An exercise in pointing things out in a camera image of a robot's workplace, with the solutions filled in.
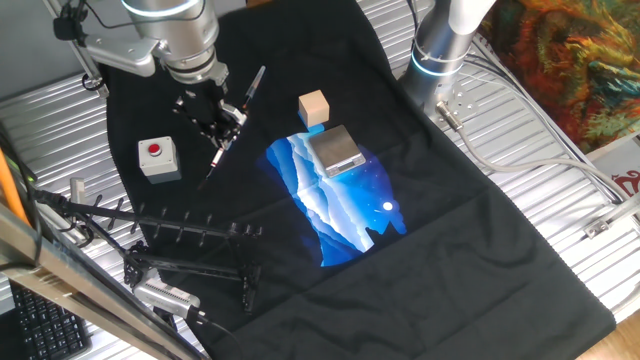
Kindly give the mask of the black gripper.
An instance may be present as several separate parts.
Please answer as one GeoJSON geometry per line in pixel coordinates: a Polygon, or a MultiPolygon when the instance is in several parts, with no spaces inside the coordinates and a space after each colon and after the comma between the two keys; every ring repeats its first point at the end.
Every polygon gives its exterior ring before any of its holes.
{"type": "Polygon", "coordinates": [[[247,115],[223,101],[225,92],[213,80],[185,85],[173,112],[184,117],[217,148],[227,149],[239,136],[247,115]]]}

